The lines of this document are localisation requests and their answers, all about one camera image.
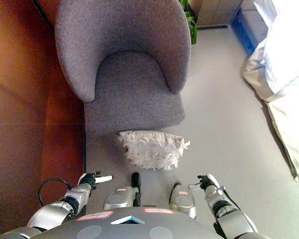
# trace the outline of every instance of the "beige cabinet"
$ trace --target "beige cabinet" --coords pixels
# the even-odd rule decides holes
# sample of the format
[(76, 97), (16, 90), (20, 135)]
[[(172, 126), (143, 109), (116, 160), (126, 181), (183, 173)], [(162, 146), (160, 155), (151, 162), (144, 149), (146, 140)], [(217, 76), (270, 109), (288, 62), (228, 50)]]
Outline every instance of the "beige cabinet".
[(189, 0), (198, 27), (231, 24), (242, 0)]

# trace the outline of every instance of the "gray carpet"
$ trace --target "gray carpet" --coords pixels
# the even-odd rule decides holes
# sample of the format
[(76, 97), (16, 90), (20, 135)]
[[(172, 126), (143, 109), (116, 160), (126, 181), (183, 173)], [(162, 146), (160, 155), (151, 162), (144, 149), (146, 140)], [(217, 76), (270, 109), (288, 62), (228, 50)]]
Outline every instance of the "gray carpet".
[[(192, 48), (187, 84), (181, 92), (186, 112), (178, 126), (161, 129), (191, 145), (173, 171), (138, 170), (142, 204), (168, 205), (174, 182), (196, 183), (213, 174), (230, 196), (273, 239), (299, 239), (299, 186), (293, 181), (283, 149), (267, 120), (267, 108), (240, 76), (246, 59), (231, 29), (200, 30)], [(87, 170), (114, 175), (93, 192), (88, 213), (102, 210), (106, 197), (130, 184), (137, 169), (124, 159), (114, 136), (87, 135)], [(197, 219), (213, 230), (203, 192), (194, 193)]]

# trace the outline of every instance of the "red label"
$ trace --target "red label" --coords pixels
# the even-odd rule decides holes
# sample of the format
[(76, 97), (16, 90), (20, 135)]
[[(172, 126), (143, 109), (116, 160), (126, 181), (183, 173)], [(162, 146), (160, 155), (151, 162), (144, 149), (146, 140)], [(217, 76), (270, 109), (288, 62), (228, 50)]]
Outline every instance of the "red label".
[(89, 214), (89, 215), (80, 217), (80, 218), (76, 219), (75, 221), (80, 222), (80, 221), (88, 221), (88, 220), (94, 220), (94, 219), (109, 218), (111, 215), (113, 215), (113, 213), (114, 213), (113, 211), (108, 211), (108, 212)]
[(144, 208), (145, 213), (163, 213), (163, 214), (175, 214), (173, 211), (163, 208)]

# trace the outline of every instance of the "white fluffy object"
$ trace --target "white fluffy object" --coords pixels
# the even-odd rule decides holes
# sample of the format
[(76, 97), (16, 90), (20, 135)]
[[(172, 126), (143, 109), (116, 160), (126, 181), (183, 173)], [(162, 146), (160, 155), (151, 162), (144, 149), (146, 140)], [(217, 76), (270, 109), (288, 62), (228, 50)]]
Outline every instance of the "white fluffy object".
[(127, 148), (125, 156), (132, 164), (154, 170), (177, 168), (178, 159), (190, 145), (183, 137), (145, 130), (120, 132), (118, 139)]

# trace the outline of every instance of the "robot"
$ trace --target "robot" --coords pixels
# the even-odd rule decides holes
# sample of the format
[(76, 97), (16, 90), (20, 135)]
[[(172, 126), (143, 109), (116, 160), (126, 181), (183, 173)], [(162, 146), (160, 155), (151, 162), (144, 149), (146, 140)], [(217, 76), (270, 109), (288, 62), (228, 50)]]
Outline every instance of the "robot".
[[(83, 174), (64, 197), (40, 208), (26, 227), (0, 235), (0, 239), (269, 239), (231, 200), (224, 186), (212, 175), (198, 176), (199, 183), (186, 188), (175, 184), (169, 209), (141, 206), (141, 178), (132, 175), (132, 185), (116, 189), (102, 212), (84, 215), (92, 190), (112, 180), (100, 172)], [(191, 187), (205, 191), (205, 200), (215, 217), (215, 232), (196, 220)]]

